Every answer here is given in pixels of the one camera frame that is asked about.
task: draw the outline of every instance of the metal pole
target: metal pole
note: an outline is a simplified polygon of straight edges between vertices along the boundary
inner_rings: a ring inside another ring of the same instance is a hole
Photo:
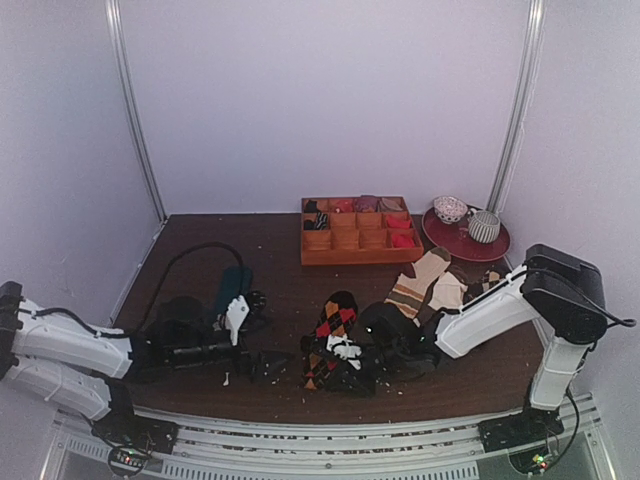
[[[127,50],[124,42],[124,33],[122,31],[122,22],[120,19],[120,3],[119,0],[106,0],[107,24],[109,25],[109,33],[111,34],[111,42],[113,43],[113,51],[118,65],[118,73],[120,74],[120,84],[124,95],[125,106],[127,109],[127,118],[129,120],[129,130],[135,147],[138,162],[142,168],[145,185],[156,215],[160,223],[167,219],[167,213],[162,204],[158,183],[156,182],[149,160],[149,152],[147,144],[142,133],[142,124],[138,115],[136,99],[133,94],[133,83],[131,82],[131,74],[129,70],[129,61],[127,60]]]
[[[500,200],[508,186],[507,179],[513,168],[519,132],[530,97],[531,83],[540,52],[544,10],[544,0],[530,1],[529,22],[522,51],[520,75],[518,77],[513,109],[511,111],[511,119],[507,128],[507,137],[505,138],[502,148],[502,155],[500,156],[500,163],[491,189],[491,195],[487,203],[487,210],[496,214],[498,213],[497,210],[500,205]]]

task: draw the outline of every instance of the argyle sock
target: argyle sock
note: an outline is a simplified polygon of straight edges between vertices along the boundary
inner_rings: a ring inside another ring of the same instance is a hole
[[[329,335],[343,337],[351,332],[356,323],[358,305],[349,292],[336,292],[329,297],[320,313],[320,320],[311,334],[302,337],[300,348],[303,351],[303,386],[318,390],[327,383],[337,363],[329,362],[312,352],[314,342],[326,343]]]
[[[469,290],[465,294],[465,302],[470,302],[476,297],[479,297],[483,293],[491,290],[498,283],[504,279],[504,277],[509,273],[509,268],[506,266],[494,265],[489,270],[484,272],[482,279],[479,282],[472,283],[469,285]]]
[[[445,272],[450,263],[451,254],[446,249],[436,247],[429,250],[412,264],[415,278],[401,273],[385,303],[392,303],[405,317],[413,320],[418,315],[429,285]]]

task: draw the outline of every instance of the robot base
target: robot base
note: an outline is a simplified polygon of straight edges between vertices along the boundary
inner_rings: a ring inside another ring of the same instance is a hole
[[[545,440],[549,435],[560,435],[564,426],[558,411],[525,408],[517,415],[485,420],[478,424],[485,452],[495,452],[528,443]]]
[[[178,438],[178,425],[139,415],[111,412],[93,423],[91,434],[115,446],[140,452],[171,454]]]

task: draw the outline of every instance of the metal frame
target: metal frame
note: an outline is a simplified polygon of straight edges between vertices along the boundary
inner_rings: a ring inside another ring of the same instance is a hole
[[[120,315],[120,311],[122,310],[122,307],[124,306],[124,302],[127,300],[127,297],[129,296],[129,293],[131,292],[131,289],[133,288],[133,284],[135,283],[135,281],[138,278],[138,275],[140,274],[140,270],[142,270],[142,267],[144,266],[145,262],[147,261],[147,258],[151,254],[151,251],[153,250],[153,247],[155,247],[156,242],[158,241],[158,238],[160,237],[160,234],[162,233],[162,231],[164,230],[164,227],[166,225],[167,225],[167,220],[164,220],[160,224],[160,226],[158,227],[158,230],[156,231],[156,233],[153,234],[153,237],[151,237],[151,242],[149,243],[149,246],[147,247],[147,249],[144,251],[144,253],[142,255],[142,259],[136,265],[135,271],[133,272],[131,277],[129,277],[129,280],[127,281],[126,285],[124,286],[124,288],[120,292],[120,295],[118,296],[118,300],[116,301],[116,304],[114,305],[113,309],[111,310],[111,315],[109,316],[109,323],[108,323],[107,326],[109,326],[109,327],[113,327],[114,326],[114,324],[116,322],[116,319],[118,318],[118,315]]]
[[[615,480],[592,396],[578,397],[577,404],[580,431],[591,435],[590,453],[599,478]],[[450,472],[449,478],[473,480],[478,478],[477,461],[507,453],[484,453],[477,424],[517,410],[429,422],[365,425],[247,423],[143,408],[137,413],[180,425],[174,453],[154,454],[156,460],[144,470],[158,478],[439,480]],[[560,438],[566,441],[575,426],[570,403],[562,405],[560,416],[565,425]],[[66,452],[104,462],[109,449],[90,435],[83,420],[59,412],[54,430],[56,436],[42,479],[59,478]]]
[[[522,123],[532,91],[533,79],[538,64],[540,44],[542,41],[542,24],[544,20],[544,0],[531,0],[529,6],[529,22],[525,35],[522,60],[520,63],[520,75],[516,87],[516,96],[511,111],[511,119],[507,129],[507,137],[502,148],[500,163],[496,172],[487,210],[500,213],[500,202],[508,191],[510,174],[513,172],[518,152]]]
[[[118,73],[120,75],[120,84],[127,109],[127,119],[129,120],[131,138],[133,140],[138,162],[142,168],[145,185],[149,192],[149,196],[151,197],[156,216],[158,217],[158,221],[162,223],[167,219],[167,212],[165,211],[162,203],[158,183],[156,182],[156,178],[153,174],[147,144],[142,133],[142,124],[140,123],[138,107],[133,93],[133,83],[131,81],[127,49],[122,30],[122,21],[120,19],[120,2],[119,0],[106,0],[105,6],[107,10],[107,24],[109,26],[111,42],[113,43],[113,51],[116,57],[116,64],[118,65]]]

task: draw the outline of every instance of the cream sock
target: cream sock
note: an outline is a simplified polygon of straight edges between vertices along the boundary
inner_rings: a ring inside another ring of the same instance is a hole
[[[464,292],[467,286],[460,282],[451,272],[446,272],[440,276],[433,286],[433,296],[428,306],[434,310],[442,307],[458,308],[463,303]]]
[[[435,282],[451,263],[451,254],[442,248],[429,250],[413,263],[416,278],[400,274],[385,303],[392,303],[410,320],[417,315],[429,285]]]

